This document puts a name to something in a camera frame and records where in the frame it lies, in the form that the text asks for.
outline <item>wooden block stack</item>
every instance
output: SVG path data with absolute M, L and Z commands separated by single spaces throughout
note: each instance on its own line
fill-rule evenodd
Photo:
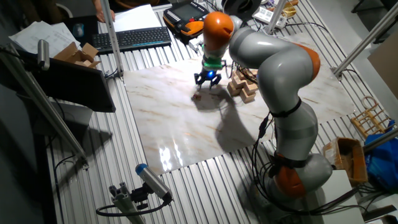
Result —
M 241 72 L 235 71 L 232 73 L 231 81 L 228 83 L 227 89 L 231 96 L 240 95 L 244 103 L 250 103 L 256 96 L 258 86 L 246 80 Z

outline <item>paper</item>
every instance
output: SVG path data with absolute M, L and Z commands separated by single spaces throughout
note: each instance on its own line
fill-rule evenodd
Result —
M 80 45 L 80 42 L 76 40 L 76 38 L 68 29 L 67 25 L 65 25 L 63 22 L 51 26 L 55 31 L 58 31 L 59 33 L 63 34 L 66 38 L 73 40 L 76 43 L 76 46 Z
M 50 57 L 56 56 L 72 42 L 80 45 L 75 38 L 70 38 L 69 35 L 65 35 L 58 30 L 60 30 L 59 27 L 54 29 L 45 22 L 33 22 L 29 27 L 9 38 L 32 54 L 37 54 L 37 43 L 43 39 L 49 43 Z
M 117 15 L 113 25 L 116 32 L 161 26 L 150 4 Z

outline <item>marble board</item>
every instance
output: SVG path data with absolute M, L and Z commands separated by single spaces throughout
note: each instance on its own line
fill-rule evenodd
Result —
M 317 50 L 307 34 L 284 37 Z M 225 59 L 231 64 L 226 54 Z M 299 91 L 317 114 L 318 122 L 354 112 L 354 104 L 321 59 L 317 78 Z M 201 58 L 124 72 L 124 83 L 137 123 L 147 163 L 157 174 L 170 172 L 246 146 L 257 138 L 268 108 L 257 91 L 252 103 L 230 97 L 225 70 L 218 86 L 201 90 L 193 74 L 200 72 Z M 194 93 L 201 100 L 192 100 Z M 273 138 L 272 128 L 263 140 Z

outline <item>orange handheld controller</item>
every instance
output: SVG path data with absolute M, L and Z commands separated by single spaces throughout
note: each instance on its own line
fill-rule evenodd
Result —
M 203 31 L 203 21 L 209 12 L 195 2 L 185 2 L 172 6 L 163 12 L 167 27 L 184 39 L 197 37 Z

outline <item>black keyboard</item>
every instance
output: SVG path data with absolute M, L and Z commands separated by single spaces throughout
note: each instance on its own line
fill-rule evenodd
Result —
M 117 32 L 120 51 L 147 49 L 170 45 L 172 40 L 167 27 L 154 27 Z M 93 46 L 100 54 L 110 53 L 112 45 L 108 34 L 93 35 Z

